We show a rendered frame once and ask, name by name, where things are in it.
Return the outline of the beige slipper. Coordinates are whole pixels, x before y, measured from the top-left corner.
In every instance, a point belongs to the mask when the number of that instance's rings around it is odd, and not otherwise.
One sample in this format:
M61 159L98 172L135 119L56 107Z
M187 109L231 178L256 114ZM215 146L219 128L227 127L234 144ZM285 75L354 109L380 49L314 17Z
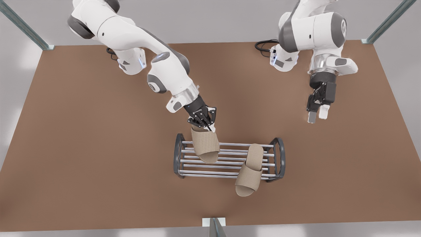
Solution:
M247 197L256 192L262 176L263 147L259 144L251 144L248 149L246 161L238 172L235 190L240 197Z
M216 163L220 152L220 144L216 133L192 125L191 136L194 152L199 159L208 164Z

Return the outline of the grey metal shoe rack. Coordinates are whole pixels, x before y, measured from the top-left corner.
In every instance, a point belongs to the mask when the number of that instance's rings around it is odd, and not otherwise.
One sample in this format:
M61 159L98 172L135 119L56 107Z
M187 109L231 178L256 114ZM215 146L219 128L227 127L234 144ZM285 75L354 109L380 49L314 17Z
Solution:
M205 163L196 155L193 142L187 141L182 133L177 134L173 155L173 172L177 177L214 177L235 179L247 160L251 144L220 143L220 152L215 163ZM274 138L269 144L261 145L263 159L261 180L273 182L282 179L286 170L286 153L283 140Z

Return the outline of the silver frame post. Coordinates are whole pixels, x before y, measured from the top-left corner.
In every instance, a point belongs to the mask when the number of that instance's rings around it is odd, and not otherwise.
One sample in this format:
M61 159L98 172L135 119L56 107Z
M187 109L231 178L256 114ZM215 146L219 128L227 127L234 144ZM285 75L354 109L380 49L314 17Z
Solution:
M202 219L202 227L209 228L209 237L227 237L224 226L226 226L225 217Z
M4 0L0 0L0 12L43 51L54 50L55 46L48 45Z
M374 44L417 0L403 0L362 44Z

